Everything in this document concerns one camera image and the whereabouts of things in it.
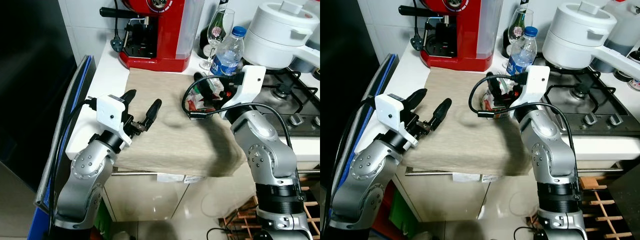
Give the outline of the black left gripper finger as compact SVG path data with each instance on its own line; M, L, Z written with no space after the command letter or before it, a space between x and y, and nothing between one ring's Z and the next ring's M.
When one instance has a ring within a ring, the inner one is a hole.
M142 131L148 131L151 125L155 122L158 116L160 107L162 106L161 99L155 99L153 104L148 108L144 121L141 122Z
M124 94L122 94L121 100L122 100L122 103L124 104L126 110L129 109L130 103L135 98L136 94L137 94L137 90L136 89L130 89L130 90L126 91Z
M427 132L435 131L439 125L444 121L448 110L450 109L453 101L450 98L446 98L438 105L438 107L434 110L432 119L427 122L428 129Z
M406 98L406 109L416 109L416 107L418 107L418 105L420 105L420 103L422 102L423 98L425 98L427 91L427 89L421 88L410 94L410 96Z

